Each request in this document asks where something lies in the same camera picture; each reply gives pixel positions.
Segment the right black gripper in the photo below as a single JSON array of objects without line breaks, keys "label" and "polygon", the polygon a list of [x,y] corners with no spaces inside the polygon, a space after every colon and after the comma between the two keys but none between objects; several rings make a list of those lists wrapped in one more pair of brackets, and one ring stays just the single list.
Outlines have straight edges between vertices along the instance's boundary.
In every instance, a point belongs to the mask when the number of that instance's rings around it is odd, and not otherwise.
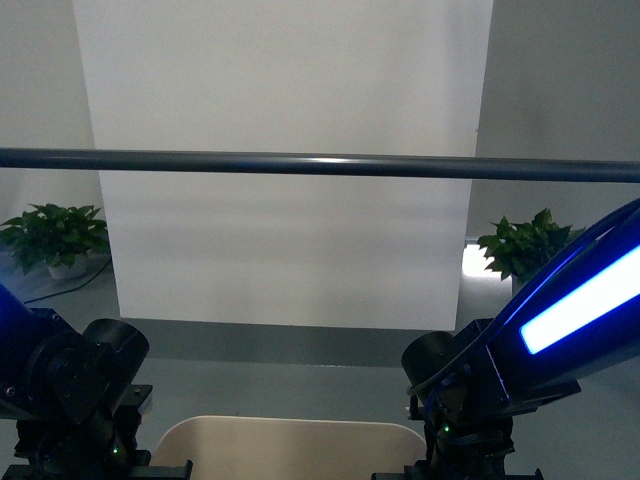
[{"label": "right black gripper", "polygon": [[505,457],[514,452],[513,419],[458,427],[443,417],[424,419],[426,457],[402,472],[373,473],[371,479],[542,479],[532,474],[508,474]]}]

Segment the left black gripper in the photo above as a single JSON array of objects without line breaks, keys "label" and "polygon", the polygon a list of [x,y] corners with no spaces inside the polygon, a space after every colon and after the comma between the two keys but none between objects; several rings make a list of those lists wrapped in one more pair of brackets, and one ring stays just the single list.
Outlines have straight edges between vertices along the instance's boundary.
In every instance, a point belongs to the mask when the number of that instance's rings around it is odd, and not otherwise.
[{"label": "left black gripper", "polygon": [[82,425],[43,421],[17,423],[15,455],[27,460],[12,464],[3,479],[189,479],[193,461],[154,466],[148,450],[140,450],[136,435],[139,414],[92,419]]}]

